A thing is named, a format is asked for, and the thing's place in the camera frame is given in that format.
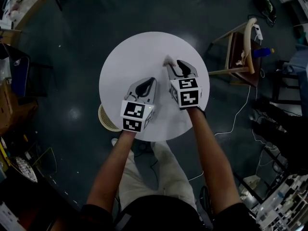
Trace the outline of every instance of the person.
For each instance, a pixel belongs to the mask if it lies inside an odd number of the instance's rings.
[[[186,109],[193,124],[198,153],[208,186],[215,220],[214,230],[259,230],[241,203],[231,166],[201,110]],[[193,190],[167,143],[156,142],[160,165],[159,188],[143,184],[130,150],[135,133],[123,131],[101,167],[87,204],[80,212],[84,230],[204,230]],[[112,209],[119,189],[122,212],[113,223]]]
[[[253,108],[274,120],[259,124],[253,121],[253,132],[262,136],[266,141],[276,145],[281,155],[288,160],[288,169],[291,173],[307,174],[307,149],[306,135],[308,133],[308,118],[286,114],[282,109],[270,104],[269,100],[262,97],[258,99]],[[282,126],[286,132],[276,129]]]

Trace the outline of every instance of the cardboard box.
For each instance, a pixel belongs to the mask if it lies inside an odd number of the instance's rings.
[[[36,112],[33,97],[18,97],[11,90],[11,79],[5,78],[0,87],[0,136],[27,121]]]

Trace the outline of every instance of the white tabletop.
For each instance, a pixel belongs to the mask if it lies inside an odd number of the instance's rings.
[[[192,127],[186,110],[169,93],[165,57],[183,60],[194,66],[202,81],[201,108],[204,110],[209,97],[209,77],[205,63],[198,52],[186,41],[172,34],[147,32],[134,35],[120,43],[107,57],[100,76],[100,97],[111,121],[121,127],[121,103],[131,84],[146,77],[157,80],[152,121],[136,139],[143,141],[167,141]]]

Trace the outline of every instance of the wooden chair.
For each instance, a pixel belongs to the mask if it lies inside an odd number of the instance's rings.
[[[251,40],[251,29],[256,22],[256,18],[251,18],[248,22],[243,23],[232,31],[224,34],[209,45],[207,53],[210,51],[212,46],[220,40],[225,38],[229,39],[225,69],[209,72],[209,75],[230,74],[240,80],[240,82],[233,82],[232,84],[248,84],[257,87],[261,69],[261,58],[253,59],[251,53],[252,51],[261,48],[258,43]],[[241,55],[243,51],[244,64],[236,65],[238,61],[242,60]]]

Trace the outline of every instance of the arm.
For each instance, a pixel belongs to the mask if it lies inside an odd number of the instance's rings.
[[[218,145],[203,113],[187,108],[197,139],[198,152],[208,186],[214,214],[240,203],[230,163]]]
[[[97,205],[110,213],[112,212],[116,192],[135,136],[134,132],[122,132],[96,176],[87,204]]]

